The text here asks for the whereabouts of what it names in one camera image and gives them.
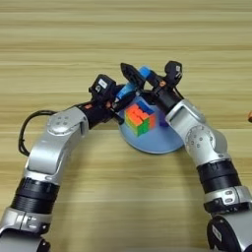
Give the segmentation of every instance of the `wire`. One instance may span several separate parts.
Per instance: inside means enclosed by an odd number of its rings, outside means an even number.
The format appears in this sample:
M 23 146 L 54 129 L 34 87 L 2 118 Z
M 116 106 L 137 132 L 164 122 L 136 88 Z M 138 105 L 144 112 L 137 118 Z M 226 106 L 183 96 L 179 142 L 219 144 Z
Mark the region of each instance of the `wire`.
M 29 156 L 30 155 L 30 152 L 27 150 L 26 146 L 25 146 L 25 138 L 24 138 L 24 135 L 25 135 L 25 131 L 26 131 L 26 128 L 29 124 L 29 122 L 37 117 L 37 116 L 41 116 L 41 115 L 53 115 L 55 114 L 56 111 L 52 111 L 52 110 L 39 110 L 33 114 L 31 114 L 26 120 L 25 122 L 23 123 L 22 125 L 22 128 L 20 130 L 20 136 L 19 136 L 19 151 L 21 154 L 25 155 L 25 156 Z

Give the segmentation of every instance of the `colorful cube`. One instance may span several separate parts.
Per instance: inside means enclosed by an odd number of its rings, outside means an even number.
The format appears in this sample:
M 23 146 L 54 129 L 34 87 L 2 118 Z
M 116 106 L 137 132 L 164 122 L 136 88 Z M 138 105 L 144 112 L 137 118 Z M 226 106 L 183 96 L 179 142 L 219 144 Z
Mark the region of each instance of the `colorful cube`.
M 142 101 L 131 105 L 124 111 L 126 124 L 136 136 L 141 136 L 156 127 L 155 112 Z

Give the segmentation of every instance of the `white robotic arm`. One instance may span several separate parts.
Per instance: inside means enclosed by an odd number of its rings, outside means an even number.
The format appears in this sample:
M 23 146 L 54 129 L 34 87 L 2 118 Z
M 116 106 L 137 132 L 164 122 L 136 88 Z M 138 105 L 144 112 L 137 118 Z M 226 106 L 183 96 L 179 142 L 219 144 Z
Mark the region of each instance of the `white robotic arm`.
M 1 252 L 49 251 L 50 244 L 41 236 L 49 230 L 66 162 L 96 124 L 111 118 L 123 122 L 116 111 L 127 106 L 135 93 L 115 102 L 121 89 L 107 76 L 99 75 L 90 88 L 93 96 L 90 102 L 51 113 L 31 153 L 24 145 L 20 146 L 20 151 L 29 158 L 14 200 L 0 222 Z
M 251 252 L 251 194 L 247 187 L 241 185 L 227 152 L 225 136 L 213 129 L 205 116 L 177 90 L 176 85 L 182 78 L 182 65 L 168 62 L 164 77 L 150 71 L 146 80 L 153 86 L 151 91 L 142 89 L 143 80 L 132 65 L 122 63 L 121 69 L 124 77 L 135 83 L 141 96 L 165 113 L 166 122 L 181 137 L 197 167 L 205 191 L 204 207 L 212 216 L 207 228 L 210 248 Z

